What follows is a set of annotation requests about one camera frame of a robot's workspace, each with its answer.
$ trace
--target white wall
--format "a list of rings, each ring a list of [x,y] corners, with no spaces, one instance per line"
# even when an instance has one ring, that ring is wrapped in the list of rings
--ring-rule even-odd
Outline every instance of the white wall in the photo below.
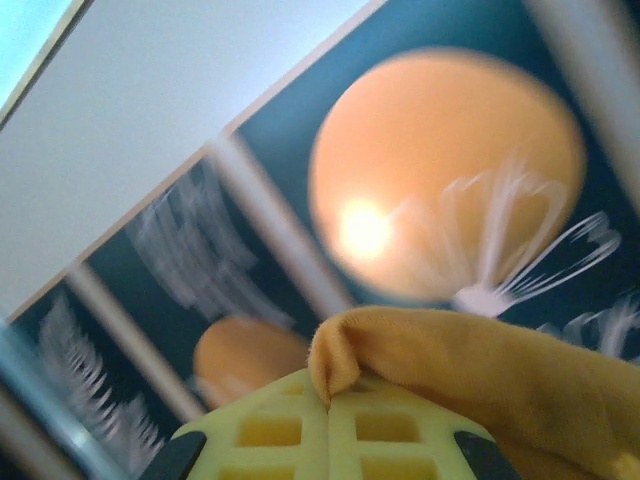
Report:
[[[15,310],[365,0],[96,0],[0,132]]]

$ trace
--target orange moon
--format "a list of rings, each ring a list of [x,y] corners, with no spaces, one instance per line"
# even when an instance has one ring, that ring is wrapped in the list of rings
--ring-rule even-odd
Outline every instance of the orange moon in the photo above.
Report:
[[[584,170],[579,125],[540,81],[483,54],[417,50],[365,73],[329,112],[312,150],[311,213],[364,284],[446,301],[547,246]]]

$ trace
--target yellow fabric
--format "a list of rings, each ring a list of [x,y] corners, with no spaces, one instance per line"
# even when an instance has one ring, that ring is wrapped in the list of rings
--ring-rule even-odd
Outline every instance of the yellow fabric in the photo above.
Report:
[[[308,359],[325,403],[362,370],[483,425],[525,480],[640,479],[640,368],[469,314],[364,307]]]

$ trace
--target white plant drawing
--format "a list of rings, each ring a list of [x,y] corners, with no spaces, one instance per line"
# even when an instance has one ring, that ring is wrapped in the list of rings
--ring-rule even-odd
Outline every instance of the white plant drawing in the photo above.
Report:
[[[138,477],[164,445],[142,395],[114,402],[102,357],[77,325],[64,295],[56,297],[39,333],[39,354],[66,402],[129,473]]]
[[[517,202],[535,197],[544,200],[546,214],[537,230],[515,248],[505,247],[509,221]],[[390,247],[397,260],[425,288],[440,298],[449,298],[459,311],[497,317],[512,306],[543,294],[580,275],[616,251],[621,239],[609,228],[604,212],[597,212],[573,225],[541,250],[567,202],[567,187],[527,170],[526,162],[505,161],[496,170],[472,178],[458,178],[440,197],[432,211],[409,198],[391,212],[386,221],[410,222],[423,233],[422,250],[394,239]],[[464,206],[484,215],[477,245],[464,245],[459,215]],[[535,268],[555,249],[576,250],[586,244],[588,253],[559,271],[538,274]],[[424,249],[440,252],[425,258]]]
[[[247,315],[291,326],[249,277],[258,260],[229,218],[213,168],[202,172],[199,182],[182,175],[129,223],[138,255],[169,296],[210,321]]]
[[[551,323],[545,323],[537,330],[572,345],[587,347],[595,343],[595,349],[603,355],[623,358],[626,340],[635,329],[640,329],[640,302],[627,296],[611,308],[579,315],[562,330]],[[640,356],[627,360],[640,365]]]

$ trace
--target mustard yellow cloth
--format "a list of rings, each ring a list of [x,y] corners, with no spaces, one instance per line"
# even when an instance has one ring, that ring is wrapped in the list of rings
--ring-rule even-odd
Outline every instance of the mustard yellow cloth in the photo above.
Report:
[[[525,480],[640,479],[640,368],[551,335],[364,307],[320,326],[308,365],[326,403],[370,370],[476,421]]]

